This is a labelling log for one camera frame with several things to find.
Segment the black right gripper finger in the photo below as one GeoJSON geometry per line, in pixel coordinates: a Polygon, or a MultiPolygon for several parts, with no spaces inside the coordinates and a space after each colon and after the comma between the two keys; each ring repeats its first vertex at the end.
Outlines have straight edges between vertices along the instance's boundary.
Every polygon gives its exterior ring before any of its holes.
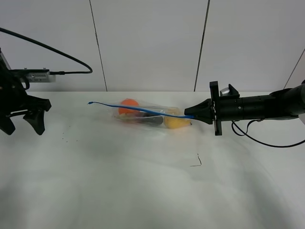
{"type": "Polygon", "coordinates": [[[210,116],[210,115],[208,115],[208,116],[204,116],[204,115],[203,115],[203,116],[195,115],[193,119],[194,119],[194,120],[201,121],[201,122],[206,123],[206,124],[208,124],[208,125],[212,125],[212,124],[213,124],[213,121],[214,121],[214,117],[213,117],[213,116],[210,116]]]}
{"type": "Polygon", "coordinates": [[[192,115],[192,116],[210,116],[212,110],[212,100],[206,99],[203,102],[186,108],[184,110],[185,115],[192,115]]]}

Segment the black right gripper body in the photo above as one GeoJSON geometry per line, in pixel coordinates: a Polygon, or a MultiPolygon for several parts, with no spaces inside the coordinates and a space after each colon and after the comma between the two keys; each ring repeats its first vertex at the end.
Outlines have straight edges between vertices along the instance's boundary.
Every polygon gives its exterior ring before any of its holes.
{"type": "Polygon", "coordinates": [[[220,116],[220,96],[218,82],[210,82],[210,92],[213,111],[213,123],[216,136],[222,135],[222,121],[220,116]]]}

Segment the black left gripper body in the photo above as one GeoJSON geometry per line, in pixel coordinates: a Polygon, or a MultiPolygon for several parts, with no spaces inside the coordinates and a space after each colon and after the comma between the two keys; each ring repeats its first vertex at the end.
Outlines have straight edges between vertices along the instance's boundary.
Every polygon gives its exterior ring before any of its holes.
{"type": "Polygon", "coordinates": [[[7,117],[25,115],[27,111],[49,111],[51,103],[27,94],[30,88],[29,81],[24,78],[24,83],[19,77],[14,76],[8,69],[0,70],[0,111],[7,117]]]}

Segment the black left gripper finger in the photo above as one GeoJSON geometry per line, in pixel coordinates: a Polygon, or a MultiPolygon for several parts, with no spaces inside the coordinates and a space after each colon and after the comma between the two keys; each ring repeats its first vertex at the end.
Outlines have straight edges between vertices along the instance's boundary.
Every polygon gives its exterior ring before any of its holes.
{"type": "Polygon", "coordinates": [[[0,129],[7,135],[11,135],[15,131],[15,125],[6,115],[0,116],[0,129]]]}
{"type": "Polygon", "coordinates": [[[27,111],[23,117],[38,135],[42,135],[45,131],[44,113],[44,110],[27,111]]]}

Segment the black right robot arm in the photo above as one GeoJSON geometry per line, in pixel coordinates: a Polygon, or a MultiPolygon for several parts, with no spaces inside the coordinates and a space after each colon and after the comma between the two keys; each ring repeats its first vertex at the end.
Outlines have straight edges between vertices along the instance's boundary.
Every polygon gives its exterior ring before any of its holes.
{"type": "Polygon", "coordinates": [[[222,135],[222,122],[240,120],[289,120],[305,113],[305,84],[268,95],[241,97],[229,84],[219,90],[218,82],[210,82],[211,97],[186,108],[191,119],[214,125],[215,135],[222,135]]]}

